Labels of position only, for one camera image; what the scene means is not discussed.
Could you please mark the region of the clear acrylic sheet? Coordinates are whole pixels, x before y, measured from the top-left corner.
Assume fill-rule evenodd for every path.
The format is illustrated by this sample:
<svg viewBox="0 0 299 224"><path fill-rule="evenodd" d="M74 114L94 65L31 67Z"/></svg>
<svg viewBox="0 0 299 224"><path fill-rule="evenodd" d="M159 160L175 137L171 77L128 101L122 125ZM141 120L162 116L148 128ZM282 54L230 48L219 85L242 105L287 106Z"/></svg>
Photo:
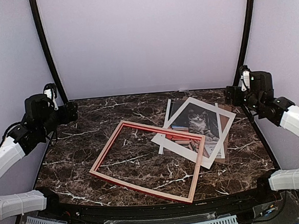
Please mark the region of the clear acrylic sheet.
<svg viewBox="0 0 299 224"><path fill-rule="evenodd" d="M164 128L173 126L188 127L189 103L183 100L168 99L164 118Z"/></svg>

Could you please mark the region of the red wooden picture frame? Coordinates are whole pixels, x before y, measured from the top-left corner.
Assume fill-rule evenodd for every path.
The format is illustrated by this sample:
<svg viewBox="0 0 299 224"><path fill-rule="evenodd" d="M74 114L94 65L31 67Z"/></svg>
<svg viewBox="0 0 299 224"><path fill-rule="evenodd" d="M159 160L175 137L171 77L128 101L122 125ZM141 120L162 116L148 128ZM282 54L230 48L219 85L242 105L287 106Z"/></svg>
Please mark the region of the red wooden picture frame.
<svg viewBox="0 0 299 224"><path fill-rule="evenodd" d="M203 160L203 136L122 121L90 169L94 191L111 206L192 204ZM155 136L190 144L189 160L171 151L160 154Z"/></svg>

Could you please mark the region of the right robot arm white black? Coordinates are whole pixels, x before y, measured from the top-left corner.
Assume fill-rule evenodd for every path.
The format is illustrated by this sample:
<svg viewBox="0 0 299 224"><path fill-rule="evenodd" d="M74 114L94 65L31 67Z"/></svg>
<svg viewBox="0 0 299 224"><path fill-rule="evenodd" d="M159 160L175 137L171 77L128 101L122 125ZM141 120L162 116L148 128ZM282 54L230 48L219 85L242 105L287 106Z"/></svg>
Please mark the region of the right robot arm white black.
<svg viewBox="0 0 299 224"><path fill-rule="evenodd" d="M299 106L285 97L274 96L272 75L265 71L251 71L242 66L240 86L227 86L225 102L247 109L259 119L267 119L277 127L299 137ZM273 191L299 190L299 169L270 170L258 181L253 200L263 204Z"/></svg>

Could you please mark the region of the white photo mat board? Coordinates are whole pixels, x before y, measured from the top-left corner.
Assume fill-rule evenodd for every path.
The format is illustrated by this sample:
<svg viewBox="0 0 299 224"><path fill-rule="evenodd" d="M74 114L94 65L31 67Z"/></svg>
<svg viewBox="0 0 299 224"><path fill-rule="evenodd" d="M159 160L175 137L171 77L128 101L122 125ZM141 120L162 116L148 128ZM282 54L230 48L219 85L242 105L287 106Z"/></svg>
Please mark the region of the white photo mat board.
<svg viewBox="0 0 299 224"><path fill-rule="evenodd" d="M235 119L235 113L224 106L189 97L186 101L168 101L164 128L205 136L201 166L210 169L216 159L225 158L225 140ZM170 135L156 134L153 143L159 153L179 155L192 162L197 160L199 140L180 140Z"/></svg>

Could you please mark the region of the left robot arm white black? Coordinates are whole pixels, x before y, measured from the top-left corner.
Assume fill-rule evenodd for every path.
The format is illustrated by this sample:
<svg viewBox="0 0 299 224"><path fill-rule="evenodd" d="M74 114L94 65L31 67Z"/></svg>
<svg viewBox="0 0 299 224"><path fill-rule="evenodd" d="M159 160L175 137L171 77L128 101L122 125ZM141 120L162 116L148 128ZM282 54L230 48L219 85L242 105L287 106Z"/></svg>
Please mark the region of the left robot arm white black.
<svg viewBox="0 0 299 224"><path fill-rule="evenodd" d="M0 143L0 178L18 161L29 155L38 144L50 140L58 125L66 125L78 118L78 105L67 102L58 106L52 88L25 100L25 114L21 121L10 125ZM57 194L48 188L0 196L0 221L32 211L45 211L54 219L64 214Z"/></svg>

